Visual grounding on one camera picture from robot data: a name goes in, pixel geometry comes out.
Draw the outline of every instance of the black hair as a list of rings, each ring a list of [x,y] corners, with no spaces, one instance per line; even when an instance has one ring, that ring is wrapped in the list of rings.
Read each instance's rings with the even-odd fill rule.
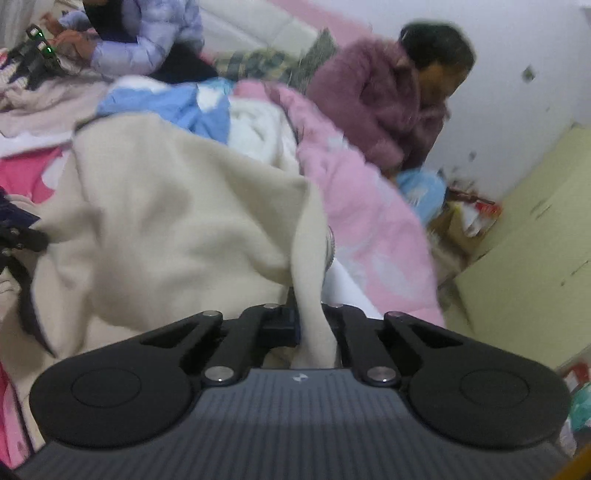
[[[476,61],[470,41],[448,23],[409,23],[400,32],[400,43],[419,70],[439,62],[470,71]]]

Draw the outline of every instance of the cream fleece blanket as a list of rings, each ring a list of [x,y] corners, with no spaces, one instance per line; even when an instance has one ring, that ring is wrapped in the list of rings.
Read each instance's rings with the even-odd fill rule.
[[[156,115],[118,115],[78,133],[40,215],[51,245],[33,294],[59,359],[202,310],[232,318],[282,303],[293,283],[302,318],[293,366],[335,364],[320,307],[326,218],[303,177]],[[0,328],[0,359],[39,447],[28,392],[56,360],[22,333],[14,310]]]

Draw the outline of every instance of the girl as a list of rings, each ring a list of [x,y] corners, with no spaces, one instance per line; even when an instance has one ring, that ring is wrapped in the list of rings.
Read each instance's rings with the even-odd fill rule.
[[[43,18],[55,46],[74,45],[99,73],[150,75],[167,83],[217,76],[198,58],[203,28],[197,0],[85,0],[84,10]],[[83,33],[90,28],[99,41]]]

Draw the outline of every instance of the ribbed surface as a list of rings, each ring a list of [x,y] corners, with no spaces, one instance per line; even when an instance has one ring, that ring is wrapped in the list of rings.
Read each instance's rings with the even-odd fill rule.
[[[388,389],[348,371],[251,371],[210,389],[181,425],[116,452],[50,444],[24,480],[546,480],[565,460],[550,445],[471,450],[424,428]]]

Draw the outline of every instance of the blue blanket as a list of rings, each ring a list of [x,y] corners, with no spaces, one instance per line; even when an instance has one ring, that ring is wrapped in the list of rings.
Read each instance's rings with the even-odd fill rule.
[[[203,111],[197,104],[199,87],[195,83],[170,87],[161,92],[118,88],[97,107],[97,115],[153,112],[163,119],[200,137],[228,144],[230,133],[230,102],[222,96],[218,104]]]

